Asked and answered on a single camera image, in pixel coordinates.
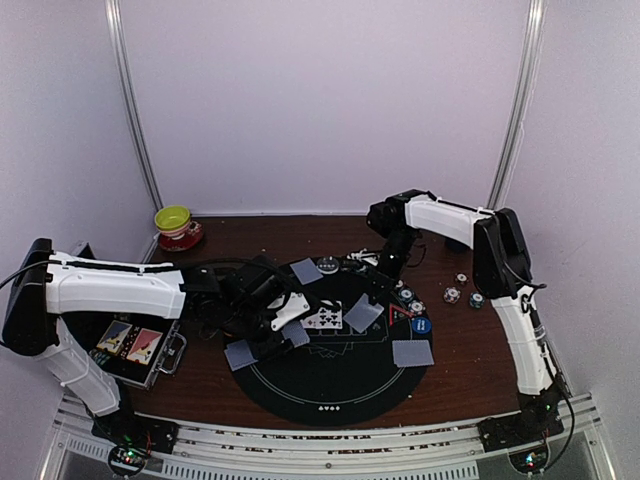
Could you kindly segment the red black triangle marker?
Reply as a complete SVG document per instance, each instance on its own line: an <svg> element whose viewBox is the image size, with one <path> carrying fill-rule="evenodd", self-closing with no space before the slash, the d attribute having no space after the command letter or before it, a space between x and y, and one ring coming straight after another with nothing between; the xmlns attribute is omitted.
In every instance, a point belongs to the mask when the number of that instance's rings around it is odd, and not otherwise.
<svg viewBox="0 0 640 480"><path fill-rule="evenodd" d="M394 303L389 304L389 326L399 324L402 320L411 320L414 314Z"/></svg>

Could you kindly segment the blue card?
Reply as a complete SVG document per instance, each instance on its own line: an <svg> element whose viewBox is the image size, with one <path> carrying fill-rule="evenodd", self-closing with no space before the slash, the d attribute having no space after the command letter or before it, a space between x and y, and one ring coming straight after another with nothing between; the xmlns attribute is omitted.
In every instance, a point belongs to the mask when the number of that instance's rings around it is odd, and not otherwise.
<svg viewBox="0 0 640 480"><path fill-rule="evenodd" d="M238 371L258 362L246 340L228 343L224 354L232 372Z"/></svg>
<svg viewBox="0 0 640 480"><path fill-rule="evenodd" d="M392 356L399 368L431 366L435 363L428 340L393 340Z"/></svg>
<svg viewBox="0 0 640 480"><path fill-rule="evenodd" d="M311 258L291 263L290 268L301 285L308 285L323 278L323 274Z"/></svg>

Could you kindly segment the clear round dealer button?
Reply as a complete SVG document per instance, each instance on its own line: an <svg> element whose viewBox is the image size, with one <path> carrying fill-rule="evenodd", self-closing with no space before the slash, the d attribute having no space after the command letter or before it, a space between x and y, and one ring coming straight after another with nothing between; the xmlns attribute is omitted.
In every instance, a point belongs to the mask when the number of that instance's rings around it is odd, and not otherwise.
<svg viewBox="0 0 640 480"><path fill-rule="evenodd" d="M334 256L324 256L316 261L316 267L323 275L331 275L340 270L340 261Z"/></svg>

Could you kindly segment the blue round blind button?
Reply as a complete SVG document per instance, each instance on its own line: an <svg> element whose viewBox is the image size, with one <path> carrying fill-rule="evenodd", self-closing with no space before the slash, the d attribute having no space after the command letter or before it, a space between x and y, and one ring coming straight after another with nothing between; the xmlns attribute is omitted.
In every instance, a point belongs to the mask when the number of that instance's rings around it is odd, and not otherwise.
<svg viewBox="0 0 640 480"><path fill-rule="evenodd" d="M426 335L431 332L432 323L425 316L417 316L411 319L411 328L418 335Z"/></svg>

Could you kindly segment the ten of clubs card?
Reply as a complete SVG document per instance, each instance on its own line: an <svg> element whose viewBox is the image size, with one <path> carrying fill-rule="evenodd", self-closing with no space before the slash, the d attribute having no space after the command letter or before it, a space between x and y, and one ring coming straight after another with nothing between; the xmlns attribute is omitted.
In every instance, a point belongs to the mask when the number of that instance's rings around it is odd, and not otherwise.
<svg viewBox="0 0 640 480"><path fill-rule="evenodd" d="M342 309L330 310L321 307L315 314L304 318L301 325L305 329L340 330L343 327Z"/></svg>

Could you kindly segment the blue playing card deck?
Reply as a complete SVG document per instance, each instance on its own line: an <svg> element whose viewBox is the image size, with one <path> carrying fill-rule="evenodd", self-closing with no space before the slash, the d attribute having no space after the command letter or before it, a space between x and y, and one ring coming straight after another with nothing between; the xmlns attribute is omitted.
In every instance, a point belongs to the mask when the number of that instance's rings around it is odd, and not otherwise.
<svg viewBox="0 0 640 480"><path fill-rule="evenodd" d="M289 340L294 348L304 346L310 342L310 337L300 321L291 321L281 330L283 337Z"/></svg>

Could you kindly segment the blue white poker chip stack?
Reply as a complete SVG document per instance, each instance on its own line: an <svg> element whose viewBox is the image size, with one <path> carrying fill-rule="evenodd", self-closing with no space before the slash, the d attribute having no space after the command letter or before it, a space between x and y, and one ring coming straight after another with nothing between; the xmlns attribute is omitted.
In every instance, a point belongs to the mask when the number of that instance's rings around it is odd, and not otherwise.
<svg viewBox="0 0 640 480"><path fill-rule="evenodd" d="M443 300L448 304L456 304L461 298L461 290L456 287L447 287L443 293Z"/></svg>

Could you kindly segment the green poker chip stack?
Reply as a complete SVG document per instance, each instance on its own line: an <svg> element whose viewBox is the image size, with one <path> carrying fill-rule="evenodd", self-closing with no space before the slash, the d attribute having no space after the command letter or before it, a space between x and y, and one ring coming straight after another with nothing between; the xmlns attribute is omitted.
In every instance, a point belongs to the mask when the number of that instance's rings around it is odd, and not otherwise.
<svg viewBox="0 0 640 480"><path fill-rule="evenodd" d="M479 292L472 292L469 296L469 305L474 309L480 309L485 303L485 297Z"/></svg>

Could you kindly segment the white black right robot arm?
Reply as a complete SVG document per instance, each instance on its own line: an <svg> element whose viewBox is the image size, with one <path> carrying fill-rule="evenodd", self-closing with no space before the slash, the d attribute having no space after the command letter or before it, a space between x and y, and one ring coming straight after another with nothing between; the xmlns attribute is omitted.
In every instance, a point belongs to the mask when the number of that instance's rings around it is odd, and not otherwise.
<svg viewBox="0 0 640 480"><path fill-rule="evenodd" d="M534 296L543 287L532 278L517 214L509 208L463 206L412 189L371 205L366 222L385 240L373 270L371 299L397 283L422 231L472 250L473 283L501 321L516 367L520 405L518 413L482 426L526 442L559 430L558 405L566 393L535 305Z"/></svg>

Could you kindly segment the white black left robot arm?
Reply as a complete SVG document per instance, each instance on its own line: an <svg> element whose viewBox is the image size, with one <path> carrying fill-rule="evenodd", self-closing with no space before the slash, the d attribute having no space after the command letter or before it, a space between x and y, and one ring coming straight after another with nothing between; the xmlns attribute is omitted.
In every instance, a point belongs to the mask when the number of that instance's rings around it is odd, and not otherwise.
<svg viewBox="0 0 640 480"><path fill-rule="evenodd" d="M43 362L123 444L144 433L125 371L143 382L169 328L187 321L223 335L223 359L253 403L302 425L351 425L395 408L422 377L394 362L393 342L409 333L388 319L395 284L351 260L330 275L263 255L127 264L40 238L8 280L2 339Z"/></svg>

